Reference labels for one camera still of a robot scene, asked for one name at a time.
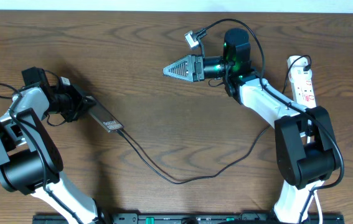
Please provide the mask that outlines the Galaxy S25 Ultra smartphone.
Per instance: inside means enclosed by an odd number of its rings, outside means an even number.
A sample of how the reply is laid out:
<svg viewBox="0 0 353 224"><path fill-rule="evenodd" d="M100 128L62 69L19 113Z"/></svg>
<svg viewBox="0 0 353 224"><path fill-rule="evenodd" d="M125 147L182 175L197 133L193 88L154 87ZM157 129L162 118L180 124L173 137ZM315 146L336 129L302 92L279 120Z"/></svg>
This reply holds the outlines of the Galaxy S25 Ultra smartphone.
<svg viewBox="0 0 353 224"><path fill-rule="evenodd" d="M117 132L124 126L92 95L85 97L90 103L88 114L108 133Z"/></svg>

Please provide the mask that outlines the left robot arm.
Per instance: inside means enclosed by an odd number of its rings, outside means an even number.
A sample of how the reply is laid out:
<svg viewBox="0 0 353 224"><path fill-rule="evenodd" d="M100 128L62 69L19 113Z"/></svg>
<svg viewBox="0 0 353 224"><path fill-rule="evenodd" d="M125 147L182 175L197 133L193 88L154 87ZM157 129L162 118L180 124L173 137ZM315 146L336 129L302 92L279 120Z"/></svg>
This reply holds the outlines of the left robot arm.
<svg viewBox="0 0 353 224"><path fill-rule="evenodd" d="M43 68L22 71L24 86L13 90L10 107L0 117L0 183L48 203L69 223L110 223L91 197L68 179L53 140L42 124L51 114L76 121L96 105L81 88L58 77L50 85Z"/></svg>

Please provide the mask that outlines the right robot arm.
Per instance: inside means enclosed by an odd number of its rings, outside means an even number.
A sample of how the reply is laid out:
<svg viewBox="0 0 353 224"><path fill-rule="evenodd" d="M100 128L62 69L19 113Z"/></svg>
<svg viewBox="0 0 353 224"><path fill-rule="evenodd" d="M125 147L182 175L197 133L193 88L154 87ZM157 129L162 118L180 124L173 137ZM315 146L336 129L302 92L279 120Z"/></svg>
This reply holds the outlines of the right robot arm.
<svg viewBox="0 0 353 224"><path fill-rule="evenodd" d="M281 223L304 223L316 192L341 182L344 160L327 110L289 99L252 67L253 35L249 28L230 29L221 56L189 54L164 67L163 74L187 82L221 79L228 96L274 129L276 162L284 183L273 213Z"/></svg>

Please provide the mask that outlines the white power strip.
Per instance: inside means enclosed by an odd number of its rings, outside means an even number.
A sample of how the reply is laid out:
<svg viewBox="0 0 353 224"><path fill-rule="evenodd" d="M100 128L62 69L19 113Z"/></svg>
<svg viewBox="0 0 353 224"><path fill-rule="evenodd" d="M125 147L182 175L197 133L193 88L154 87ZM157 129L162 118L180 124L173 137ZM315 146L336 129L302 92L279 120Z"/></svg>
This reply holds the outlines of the white power strip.
<svg viewBox="0 0 353 224"><path fill-rule="evenodd" d="M287 59L288 80L291 84L293 99L308 108L316 107L312 83L312 70L308 56L293 55Z"/></svg>

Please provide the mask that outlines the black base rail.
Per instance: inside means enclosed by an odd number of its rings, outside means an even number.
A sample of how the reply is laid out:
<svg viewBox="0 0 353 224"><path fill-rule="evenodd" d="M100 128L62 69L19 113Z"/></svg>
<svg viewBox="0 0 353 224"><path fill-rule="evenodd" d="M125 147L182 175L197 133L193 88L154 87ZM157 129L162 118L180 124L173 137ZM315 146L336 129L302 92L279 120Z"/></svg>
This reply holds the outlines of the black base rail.
<svg viewBox="0 0 353 224"><path fill-rule="evenodd" d="M322 223L325 224L344 224L345 220L341 214L324 214ZM246 212L240 215L208 215L208 214L188 214L188 215L155 215L155 214L136 214L136 213L117 213L110 218L113 224L183 224L183 223L282 223L275 215L263 212ZM68 223L60 215L34 215L33 224L63 224ZM309 218L302 223L319 223L319 217L310 214Z"/></svg>

